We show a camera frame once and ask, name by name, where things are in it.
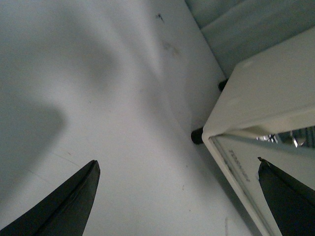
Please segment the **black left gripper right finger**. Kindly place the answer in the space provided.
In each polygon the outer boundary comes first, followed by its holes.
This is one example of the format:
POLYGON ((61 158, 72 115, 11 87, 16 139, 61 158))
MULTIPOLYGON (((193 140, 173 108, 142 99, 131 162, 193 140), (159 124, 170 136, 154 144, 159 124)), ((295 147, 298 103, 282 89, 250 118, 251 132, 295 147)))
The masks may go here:
POLYGON ((313 236, 315 191, 269 161, 258 160, 259 184, 281 234, 313 236))

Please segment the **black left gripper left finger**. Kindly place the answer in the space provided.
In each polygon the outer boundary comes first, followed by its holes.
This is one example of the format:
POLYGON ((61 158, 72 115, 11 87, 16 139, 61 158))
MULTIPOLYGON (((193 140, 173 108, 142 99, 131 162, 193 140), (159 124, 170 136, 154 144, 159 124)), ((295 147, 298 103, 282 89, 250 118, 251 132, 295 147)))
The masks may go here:
POLYGON ((81 236, 90 216, 100 178, 90 161, 41 202, 4 227, 2 236, 81 236))

